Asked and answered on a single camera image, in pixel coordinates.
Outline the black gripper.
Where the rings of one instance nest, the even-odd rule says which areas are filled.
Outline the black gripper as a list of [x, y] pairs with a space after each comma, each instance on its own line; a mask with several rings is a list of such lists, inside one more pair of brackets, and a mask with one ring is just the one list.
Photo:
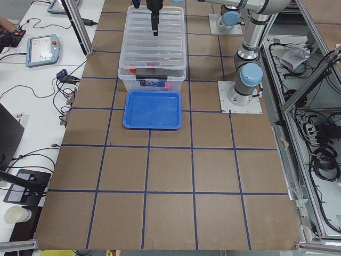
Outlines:
[[[140, 7], [140, 0], [132, 0], [132, 3], [136, 9]], [[159, 25], [159, 11], [163, 8], [163, 0], [146, 0], [147, 9], [151, 12], [151, 29], [154, 36], [158, 36], [158, 25]]]

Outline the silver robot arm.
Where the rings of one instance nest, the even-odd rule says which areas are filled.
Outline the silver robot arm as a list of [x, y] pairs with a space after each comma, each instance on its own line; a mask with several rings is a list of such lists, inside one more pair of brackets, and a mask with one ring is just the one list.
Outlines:
[[240, 99], [252, 97], [255, 87], [261, 82], [263, 70], [255, 60], [259, 56], [264, 37], [271, 28], [270, 20], [283, 11], [290, 1], [210, 1], [210, 3], [221, 5], [222, 15], [230, 13], [230, 10], [251, 11], [243, 43], [234, 55], [238, 79], [231, 94], [236, 98], [232, 102], [236, 103]]
[[234, 26], [240, 21], [240, 9], [234, 6], [221, 6], [222, 24], [225, 26]]

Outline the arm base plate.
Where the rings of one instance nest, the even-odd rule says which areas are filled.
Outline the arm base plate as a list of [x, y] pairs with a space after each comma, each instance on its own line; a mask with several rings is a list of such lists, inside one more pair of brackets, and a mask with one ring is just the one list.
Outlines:
[[218, 81], [221, 112], [224, 114], [262, 114], [262, 107], [257, 90], [248, 96], [238, 94], [234, 81]]
[[223, 15], [210, 14], [210, 33], [213, 35], [241, 36], [242, 29], [239, 23], [240, 14], [238, 12], [228, 12]]

